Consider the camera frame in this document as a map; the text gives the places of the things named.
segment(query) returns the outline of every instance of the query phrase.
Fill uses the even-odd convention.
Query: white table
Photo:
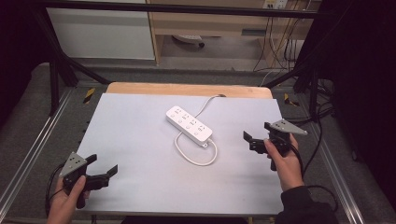
[[[82,211],[225,217],[280,212],[281,188],[277,174],[270,170],[270,160],[249,151],[242,137],[243,131],[256,138],[267,137],[264,122],[281,119],[276,100],[227,97],[211,101],[199,120],[213,130],[219,155],[212,165],[200,167],[184,160],[176,150],[178,130],[166,121],[165,112],[179,105],[195,114],[207,98],[104,94],[78,154],[84,158],[97,154],[89,175],[102,174],[116,164],[119,172],[108,188],[91,193]],[[198,147],[186,136],[179,138],[179,145],[197,161],[207,161],[213,155],[213,148]]]

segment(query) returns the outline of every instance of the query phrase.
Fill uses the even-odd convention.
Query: metal frame
[[[47,143],[47,140],[49,139],[52,130],[54,129],[56,123],[64,112],[64,109],[66,108],[66,105],[69,102],[69,98],[72,95],[73,91],[74,88],[69,88],[64,92],[59,109],[54,113],[52,117],[48,118],[40,134],[33,143],[25,159],[21,163],[21,166],[18,169],[17,173],[14,175],[6,190],[2,194],[0,198],[0,223],[2,223],[3,219],[6,217],[10,206],[14,202],[24,181],[26,180],[26,177],[29,175],[30,171],[33,168],[33,165],[35,164],[35,161],[40,155],[41,150]]]
[[[191,14],[213,14],[255,17],[280,17],[300,19],[331,19],[336,18],[331,12],[297,11],[297,10],[273,10],[266,8],[241,8],[241,7],[204,7],[186,5],[163,5],[163,4],[137,4],[137,3],[110,3],[110,2],[84,2],[65,0],[36,0],[35,4],[41,7],[73,8],[90,10],[113,10],[113,11],[143,11],[143,12],[171,12]]]

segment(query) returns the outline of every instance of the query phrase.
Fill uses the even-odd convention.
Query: human hand
[[[298,143],[292,134],[290,135],[290,141],[291,144],[298,149]],[[264,139],[264,144],[267,148],[269,158],[273,159],[275,162],[282,190],[286,191],[288,189],[303,186],[304,182],[301,174],[300,163],[294,152],[290,150],[286,157],[282,157],[270,140]]]
[[[79,194],[84,189],[85,182],[86,177],[85,175],[82,175],[70,191],[70,194],[67,196],[67,194],[63,191],[64,179],[58,179],[55,192],[59,192],[53,196],[47,224],[68,224],[72,221],[72,216],[76,210],[77,199]]]

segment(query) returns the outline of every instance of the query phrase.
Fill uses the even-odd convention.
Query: power strip
[[[179,106],[175,105],[166,112],[166,120],[186,134],[199,146],[206,147],[213,131]]]

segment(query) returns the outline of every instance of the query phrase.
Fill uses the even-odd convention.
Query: white cabinet
[[[146,3],[145,0],[101,1]],[[154,60],[147,12],[48,8],[48,13],[69,57]]]

